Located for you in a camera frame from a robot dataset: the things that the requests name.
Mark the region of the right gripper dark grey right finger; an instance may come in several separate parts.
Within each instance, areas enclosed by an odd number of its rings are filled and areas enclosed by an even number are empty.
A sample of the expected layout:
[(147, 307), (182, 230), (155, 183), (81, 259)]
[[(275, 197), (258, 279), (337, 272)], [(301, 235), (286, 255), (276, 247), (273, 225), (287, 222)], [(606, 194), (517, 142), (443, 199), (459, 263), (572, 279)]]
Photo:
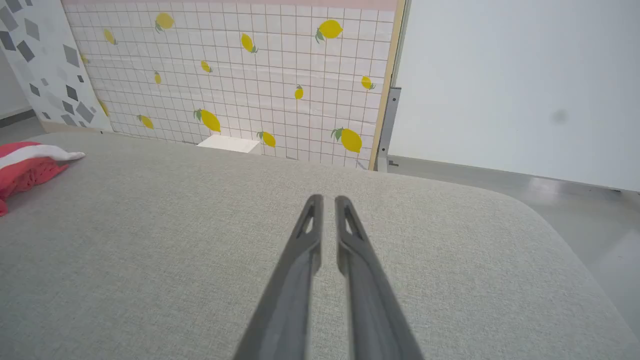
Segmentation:
[(337, 266), (346, 281), (351, 360), (423, 360), (354, 204), (334, 199)]

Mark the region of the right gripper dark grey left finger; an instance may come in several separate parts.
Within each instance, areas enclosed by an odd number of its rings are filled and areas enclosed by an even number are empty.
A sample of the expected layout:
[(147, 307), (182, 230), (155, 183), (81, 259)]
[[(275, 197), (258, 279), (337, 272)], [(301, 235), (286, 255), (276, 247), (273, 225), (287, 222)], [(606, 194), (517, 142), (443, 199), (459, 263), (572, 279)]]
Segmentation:
[(234, 354), (236, 360), (305, 360), (313, 278), (322, 264), (323, 197), (309, 196)]

